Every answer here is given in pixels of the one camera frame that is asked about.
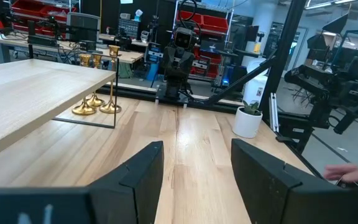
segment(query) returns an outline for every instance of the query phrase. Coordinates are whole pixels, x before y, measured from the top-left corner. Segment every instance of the brass candle holder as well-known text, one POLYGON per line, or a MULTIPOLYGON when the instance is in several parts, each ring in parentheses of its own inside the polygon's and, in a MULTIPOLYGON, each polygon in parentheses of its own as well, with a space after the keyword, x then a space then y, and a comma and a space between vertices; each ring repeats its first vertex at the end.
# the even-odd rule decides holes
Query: brass candle holder
MULTIPOLYGON (((81 66, 82 67, 89 67, 90 66, 90 55, 80 54, 81 66)), ((82 104, 80 106, 76 106, 72 109, 72 112, 77 115, 91 115, 96 113, 96 109, 92 108, 86 102, 86 97, 83 98, 82 104)))
MULTIPOLYGON (((95 69, 99 68, 101 59, 102 59, 101 55, 94 55, 93 62, 94 62, 95 69)), ((89 99, 86 99, 86 102, 88 103, 88 105, 90 105, 91 107, 94 107, 94 108, 105 104, 104 100, 98 98, 96 92, 93 92, 92 97, 89 99)))
MULTIPOLYGON (((114 46, 114 45, 109 45, 109 49, 110 49, 110 56, 113 57, 113 59, 111 60, 112 63, 112 70, 115 71, 116 70, 116 59, 115 57, 118 57, 118 52, 119 52, 119 47, 118 46, 114 46)), ((120 113, 122 111, 122 108, 120 106, 117 105, 117 111, 116 111, 116 105, 114 103, 114 100, 112 98, 112 85, 113 85, 114 80, 111 80, 111 88, 110 88, 110 100, 109 102, 100 107, 100 111, 103 113, 109 113, 109 114, 113 114, 113 113, 120 113)))

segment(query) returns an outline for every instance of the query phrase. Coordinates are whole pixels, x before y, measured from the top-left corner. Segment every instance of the person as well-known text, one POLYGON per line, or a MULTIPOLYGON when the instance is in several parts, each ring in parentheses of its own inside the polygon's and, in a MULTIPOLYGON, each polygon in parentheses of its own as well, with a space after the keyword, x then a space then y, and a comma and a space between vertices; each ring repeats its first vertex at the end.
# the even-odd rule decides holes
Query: person
POLYGON ((358 183, 358 166, 354 164, 328 165, 324 172, 327 180, 340 180, 351 183, 358 183))

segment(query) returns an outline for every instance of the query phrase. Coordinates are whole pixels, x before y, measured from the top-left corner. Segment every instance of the green plant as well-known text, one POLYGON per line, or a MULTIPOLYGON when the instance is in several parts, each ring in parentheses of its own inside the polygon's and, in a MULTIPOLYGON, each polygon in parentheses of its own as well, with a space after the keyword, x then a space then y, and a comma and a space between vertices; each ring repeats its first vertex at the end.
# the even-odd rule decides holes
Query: green plant
POLYGON ((241 111, 249 114, 249 115, 253 115, 253 116, 260 116, 262 113, 258 110, 259 108, 259 103, 253 103, 251 105, 248 105, 247 102, 242 101, 244 104, 244 108, 241 108, 241 111))

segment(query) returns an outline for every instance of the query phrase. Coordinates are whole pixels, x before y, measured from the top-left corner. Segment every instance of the wooden table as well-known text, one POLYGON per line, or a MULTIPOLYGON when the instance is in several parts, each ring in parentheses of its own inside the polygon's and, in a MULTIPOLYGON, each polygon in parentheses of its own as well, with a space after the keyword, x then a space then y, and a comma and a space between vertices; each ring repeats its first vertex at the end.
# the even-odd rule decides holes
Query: wooden table
POLYGON ((0 152, 114 77, 36 59, 0 64, 0 152))
MULTIPOLYGON (((29 46, 29 44, 27 43, 27 39, 26 40, 15 40, 15 39, 19 39, 20 37, 15 37, 12 35, 7 36, 6 38, 12 39, 12 40, 2 39, 0 36, 0 61, 1 61, 1 63, 6 63, 6 62, 11 61, 11 56, 9 55, 9 46, 14 46, 14 47, 28 47, 29 46)), ((71 50, 71 48, 69 47, 70 43, 67 41, 58 41, 58 44, 60 44, 60 46, 63 47, 65 50, 71 50)), ((33 45, 33 48, 37 49, 37 50, 47 50, 50 52, 57 52, 57 49, 53 49, 50 47, 42 47, 42 46, 38 46, 38 45, 33 45)), ((105 56, 109 56, 109 54, 110 54, 110 51, 108 49, 97 48, 96 50, 102 51, 105 56)), ((120 56, 119 56, 120 62, 129 63, 129 64, 133 64, 143 57, 143 54, 138 53, 138 52, 120 51, 119 54, 120 54, 120 56)))
MULTIPOLYGON (((99 34, 99 39, 100 40, 108 40, 108 41, 114 41, 114 39, 116 38, 116 36, 114 35, 109 35, 109 34, 99 34)), ((140 40, 132 40, 132 44, 139 46, 139 47, 148 47, 149 43, 143 43, 140 40)))
MULTIPOLYGON (((99 95, 107 100, 108 96, 99 95)), ((250 224, 234 179, 230 152, 234 115, 119 98, 114 130, 49 121, 0 153, 0 187, 84 186, 152 141, 164 141, 163 184, 155 223, 250 224)), ((59 118, 112 124, 113 116, 59 118)), ((262 123, 243 139, 307 172, 262 123)))

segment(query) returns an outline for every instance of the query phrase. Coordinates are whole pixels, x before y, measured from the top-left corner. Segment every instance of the white flower pot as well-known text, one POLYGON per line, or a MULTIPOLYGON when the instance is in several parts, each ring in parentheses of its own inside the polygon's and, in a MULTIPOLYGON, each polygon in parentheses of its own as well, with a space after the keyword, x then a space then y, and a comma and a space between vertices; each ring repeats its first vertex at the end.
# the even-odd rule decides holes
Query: white flower pot
POLYGON ((260 116, 249 115, 242 112, 241 108, 244 107, 237 109, 233 132, 243 138, 254 138, 258 133, 259 125, 262 121, 262 114, 260 116))

